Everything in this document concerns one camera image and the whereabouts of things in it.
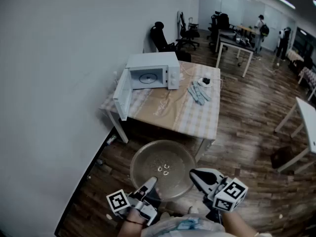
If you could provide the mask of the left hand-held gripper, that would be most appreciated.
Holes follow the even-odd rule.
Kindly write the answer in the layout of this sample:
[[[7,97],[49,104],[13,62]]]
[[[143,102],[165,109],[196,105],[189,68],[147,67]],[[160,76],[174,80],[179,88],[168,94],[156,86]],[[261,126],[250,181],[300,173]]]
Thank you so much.
[[[145,200],[145,197],[147,196],[149,200],[161,201],[160,195],[155,188],[157,181],[157,177],[153,176],[133,193],[126,194],[121,189],[108,195],[107,201],[112,212],[128,222],[150,226],[157,217],[158,212],[155,207]],[[132,211],[138,213],[141,222],[128,219]]]

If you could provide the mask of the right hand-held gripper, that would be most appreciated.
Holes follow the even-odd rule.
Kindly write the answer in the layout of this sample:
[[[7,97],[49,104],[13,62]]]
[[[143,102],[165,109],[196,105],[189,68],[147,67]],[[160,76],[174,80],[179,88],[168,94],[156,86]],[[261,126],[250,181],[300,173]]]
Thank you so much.
[[[224,178],[216,169],[192,169],[189,175],[197,189],[205,194],[203,203],[210,210],[206,218],[215,223],[222,222],[222,212],[233,212],[248,192],[248,187],[239,179]]]

